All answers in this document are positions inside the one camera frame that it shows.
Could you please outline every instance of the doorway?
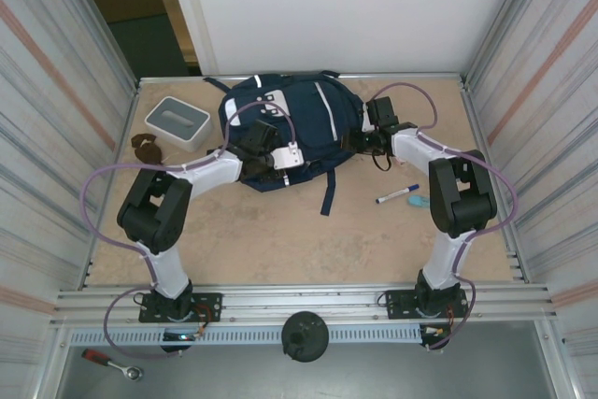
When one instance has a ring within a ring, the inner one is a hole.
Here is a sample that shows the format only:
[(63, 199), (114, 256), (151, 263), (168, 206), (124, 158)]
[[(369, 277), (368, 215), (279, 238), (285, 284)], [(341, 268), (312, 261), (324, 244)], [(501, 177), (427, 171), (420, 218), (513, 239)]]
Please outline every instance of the doorway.
[(178, 0), (93, 0), (137, 79), (201, 75)]

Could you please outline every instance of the gray floor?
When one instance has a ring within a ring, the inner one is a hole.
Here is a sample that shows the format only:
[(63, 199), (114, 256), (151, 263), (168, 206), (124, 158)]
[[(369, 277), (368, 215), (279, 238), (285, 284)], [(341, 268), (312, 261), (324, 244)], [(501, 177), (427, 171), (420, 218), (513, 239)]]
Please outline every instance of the gray floor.
[[(106, 354), (115, 352), (98, 348)], [(192, 348), (183, 358), (138, 363), (138, 383), (71, 349), (62, 398), (526, 398), (555, 397), (534, 325), (472, 323), (444, 354), (418, 345), (336, 344), (314, 363), (279, 346)], [(116, 361), (135, 364), (121, 356)]]

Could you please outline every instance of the backpack strap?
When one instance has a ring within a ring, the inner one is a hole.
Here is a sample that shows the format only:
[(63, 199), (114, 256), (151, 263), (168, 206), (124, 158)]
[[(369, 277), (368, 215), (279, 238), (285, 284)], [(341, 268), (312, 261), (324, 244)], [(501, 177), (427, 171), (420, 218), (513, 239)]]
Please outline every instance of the backpack strap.
[(334, 70), (322, 70), (322, 71), (320, 71), (320, 73), (322, 75), (326, 75), (326, 76), (332, 77), (332, 78), (340, 77), (340, 74), (338, 72), (335, 72)]
[(333, 199), (335, 198), (336, 190), (336, 173), (335, 170), (329, 170), (326, 172), (328, 180), (328, 187), (326, 188), (326, 194), (324, 195), (324, 201), (321, 205), (321, 215), (328, 217), (330, 215), (330, 209), (333, 206)]
[(228, 86), (226, 86), (224, 83), (222, 83), (221, 81), (218, 81), (215, 78), (212, 77), (205, 77), (204, 81), (208, 82), (209, 84), (211, 84), (212, 86), (220, 89), (221, 91), (223, 91), (224, 93), (228, 93), (231, 88), (229, 88)]

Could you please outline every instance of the red handle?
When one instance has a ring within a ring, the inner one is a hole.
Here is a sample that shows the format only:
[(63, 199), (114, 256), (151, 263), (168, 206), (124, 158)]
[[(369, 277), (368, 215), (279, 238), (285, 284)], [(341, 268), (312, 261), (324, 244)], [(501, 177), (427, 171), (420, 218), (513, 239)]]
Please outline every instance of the red handle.
[(102, 364), (103, 366), (108, 366), (108, 362), (110, 362), (110, 358), (107, 355), (93, 349), (85, 349), (81, 354), (81, 357), (90, 362)]

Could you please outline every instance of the marker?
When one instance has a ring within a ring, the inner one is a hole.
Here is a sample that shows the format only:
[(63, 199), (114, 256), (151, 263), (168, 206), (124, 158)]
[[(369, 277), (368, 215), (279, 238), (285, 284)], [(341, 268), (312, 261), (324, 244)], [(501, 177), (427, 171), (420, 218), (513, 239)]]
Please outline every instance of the marker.
[(419, 184), (414, 184), (407, 188), (401, 189), (400, 191), (389, 193), (386, 196), (381, 196), (381, 197), (377, 198), (376, 204), (379, 205), (380, 203), (384, 203), (385, 201), (392, 200), (392, 198), (396, 198), (397, 196), (405, 195), (406, 193), (415, 191), (416, 189), (419, 189), (419, 188), (420, 188)]

